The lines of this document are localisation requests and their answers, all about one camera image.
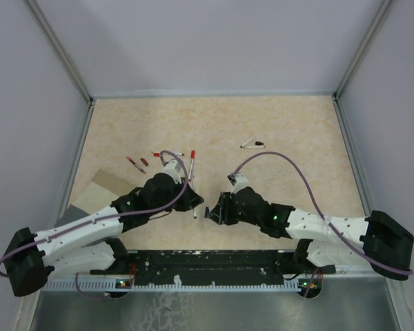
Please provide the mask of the blue end white pen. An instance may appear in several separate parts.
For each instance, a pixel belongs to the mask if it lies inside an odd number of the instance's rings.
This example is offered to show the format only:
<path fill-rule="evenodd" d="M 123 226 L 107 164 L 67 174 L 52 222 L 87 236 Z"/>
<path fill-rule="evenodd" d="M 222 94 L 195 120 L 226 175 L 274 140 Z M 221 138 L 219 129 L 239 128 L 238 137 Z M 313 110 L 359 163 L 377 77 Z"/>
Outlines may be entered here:
<path fill-rule="evenodd" d="M 195 177 L 193 177 L 192 178 L 192 189 L 193 189 L 193 191 L 196 193 L 197 191 L 196 191 L 196 185 L 195 185 Z M 197 207 L 194 207 L 193 208 L 193 219 L 197 219 Z"/>

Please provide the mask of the red capped white pen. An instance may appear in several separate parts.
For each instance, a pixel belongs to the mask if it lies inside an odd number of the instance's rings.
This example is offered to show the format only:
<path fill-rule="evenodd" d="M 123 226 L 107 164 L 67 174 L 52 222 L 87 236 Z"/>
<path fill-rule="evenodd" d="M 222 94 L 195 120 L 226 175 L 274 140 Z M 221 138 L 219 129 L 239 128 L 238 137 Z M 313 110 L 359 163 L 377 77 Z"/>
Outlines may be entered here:
<path fill-rule="evenodd" d="M 194 169 L 194 164 L 195 164 L 195 154 L 196 151 L 192 150 L 190 153 L 190 166 L 189 166 L 189 171 L 188 171 L 188 182 L 192 181 L 193 178 L 193 169 Z"/>

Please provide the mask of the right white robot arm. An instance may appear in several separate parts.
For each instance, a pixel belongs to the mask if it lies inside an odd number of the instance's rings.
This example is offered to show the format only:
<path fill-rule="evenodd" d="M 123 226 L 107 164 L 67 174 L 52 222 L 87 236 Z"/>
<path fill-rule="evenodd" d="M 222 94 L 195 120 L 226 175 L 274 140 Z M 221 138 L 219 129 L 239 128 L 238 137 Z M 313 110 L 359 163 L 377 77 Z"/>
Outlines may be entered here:
<path fill-rule="evenodd" d="M 412 275 L 414 236 L 387 213 L 321 217 L 291 205 L 269 203 L 252 188 L 223 192 L 206 215 L 219 225 L 249 223 L 272 238 L 297 241 L 295 267 L 304 273 L 326 266 L 369 265 L 387 278 Z"/>

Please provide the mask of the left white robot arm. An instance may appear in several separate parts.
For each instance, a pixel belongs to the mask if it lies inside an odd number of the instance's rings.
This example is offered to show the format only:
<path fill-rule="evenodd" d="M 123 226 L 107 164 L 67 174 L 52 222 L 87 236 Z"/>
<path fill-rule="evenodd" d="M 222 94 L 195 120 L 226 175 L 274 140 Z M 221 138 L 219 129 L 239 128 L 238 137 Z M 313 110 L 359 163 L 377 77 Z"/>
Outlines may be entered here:
<path fill-rule="evenodd" d="M 118 235 L 147 224 L 161 212 L 187 212 L 204 202 L 184 180 L 160 172 L 110 205 L 50 230 L 15 232 L 0 258 L 0 276 L 24 297 L 71 274 L 132 274 Z"/>

